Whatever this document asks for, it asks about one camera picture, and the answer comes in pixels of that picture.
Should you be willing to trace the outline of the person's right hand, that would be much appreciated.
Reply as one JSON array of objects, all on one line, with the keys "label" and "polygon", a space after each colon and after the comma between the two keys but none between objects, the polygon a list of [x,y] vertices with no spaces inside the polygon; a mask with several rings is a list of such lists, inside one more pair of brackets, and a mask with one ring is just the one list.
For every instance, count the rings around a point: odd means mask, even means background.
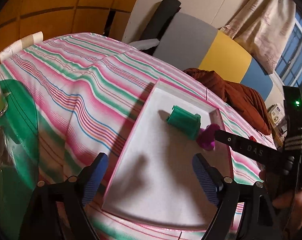
[{"label": "person's right hand", "polygon": [[302,189],[279,194],[278,178],[275,174],[262,170],[259,172],[259,178],[264,182],[273,207],[280,211],[283,239],[296,238],[302,228]]}]

